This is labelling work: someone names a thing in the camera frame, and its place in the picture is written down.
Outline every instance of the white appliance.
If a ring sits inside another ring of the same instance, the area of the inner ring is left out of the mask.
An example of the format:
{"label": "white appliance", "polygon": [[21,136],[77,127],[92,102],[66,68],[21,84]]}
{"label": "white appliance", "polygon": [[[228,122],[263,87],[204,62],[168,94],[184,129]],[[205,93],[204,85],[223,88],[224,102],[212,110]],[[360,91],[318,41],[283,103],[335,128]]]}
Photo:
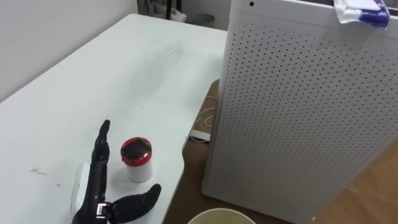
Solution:
{"label": "white appliance", "polygon": [[331,1],[233,0],[202,191],[310,223],[398,133],[398,17]]}

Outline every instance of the white cable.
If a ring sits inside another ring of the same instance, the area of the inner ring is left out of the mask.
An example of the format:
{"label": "white cable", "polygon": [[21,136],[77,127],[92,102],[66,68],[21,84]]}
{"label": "white cable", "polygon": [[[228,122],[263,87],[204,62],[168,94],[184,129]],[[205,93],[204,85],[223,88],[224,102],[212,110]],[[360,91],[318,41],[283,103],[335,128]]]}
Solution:
{"label": "white cable", "polygon": [[[212,96],[207,96],[206,99],[217,100],[215,97],[212,97]],[[204,112],[209,111],[209,110],[213,110],[213,109],[215,109],[215,107],[207,108],[207,109],[201,111],[201,112],[199,113],[199,115],[198,115],[198,119],[195,121],[195,124],[201,120],[201,115],[202,115]],[[205,121],[204,121],[205,126],[207,126],[207,127],[209,127],[209,128],[212,127],[212,125],[209,125],[209,124],[207,123],[207,121],[208,121],[210,118],[212,118],[212,117],[214,117],[214,115],[211,115],[211,116],[209,116],[209,117],[207,117],[207,118],[205,119]],[[194,139],[194,138],[191,137],[191,136],[190,136],[190,139],[191,139],[192,141],[194,141],[194,142],[197,142],[197,143],[205,143],[205,142],[207,142],[206,140],[198,141],[198,140]]]}
{"label": "white cable", "polygon": [[211,115],[210,117],[206,118],[206,120],[205,120],[205,122],[204,122],[204,124],[205,124],[206,126],[208,126],[209,128],[211,128],[211,127],[213,127],[213,126],[210,125],[210,124],[207,124],[206,122],[207,122],[207,120],[209,120],[209,119],[212,118],[212,117],[214,117],[214,115]]}

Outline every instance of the white jar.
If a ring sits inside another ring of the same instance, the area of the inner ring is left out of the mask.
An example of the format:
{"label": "white jar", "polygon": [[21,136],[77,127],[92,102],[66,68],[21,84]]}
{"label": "white jar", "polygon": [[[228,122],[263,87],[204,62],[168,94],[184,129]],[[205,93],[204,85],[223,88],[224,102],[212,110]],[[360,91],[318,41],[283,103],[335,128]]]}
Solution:
{"label": "white jar", "polygon": [[127,167],[128,178],[142,183],[152,177],[152,146],[145,138],[127,140],[121,148],[122,161]]}

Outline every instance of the prosthetic hand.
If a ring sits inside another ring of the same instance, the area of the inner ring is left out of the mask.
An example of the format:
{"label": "prosthetic hand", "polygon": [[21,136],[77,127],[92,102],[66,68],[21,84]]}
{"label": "prosthetic hand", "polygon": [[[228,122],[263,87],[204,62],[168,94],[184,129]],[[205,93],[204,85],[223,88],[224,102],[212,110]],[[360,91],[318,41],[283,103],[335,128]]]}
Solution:
{"label": "prosthetic hand", "polygon": [[86,193],[83,204],[73,217],[72,224],[119,224],[131,222],[148,213],[156,204],[162,190],[159,184],[153,185],[146,193],[125,196],[113,203],[105,201],[106,171],[109,159],[109,146],[106,136],[110,121],[106,120],[95,141],[91,156]]}

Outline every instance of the white wall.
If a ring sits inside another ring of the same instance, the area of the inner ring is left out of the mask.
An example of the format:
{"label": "white wall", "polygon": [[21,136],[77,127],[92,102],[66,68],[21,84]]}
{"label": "white wall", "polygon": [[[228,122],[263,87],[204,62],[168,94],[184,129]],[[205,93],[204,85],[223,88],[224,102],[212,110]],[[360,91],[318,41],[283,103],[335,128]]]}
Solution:
{"label": "white wall", "polygon": [[133,12],[136,0],[0,0],[0,102]]}

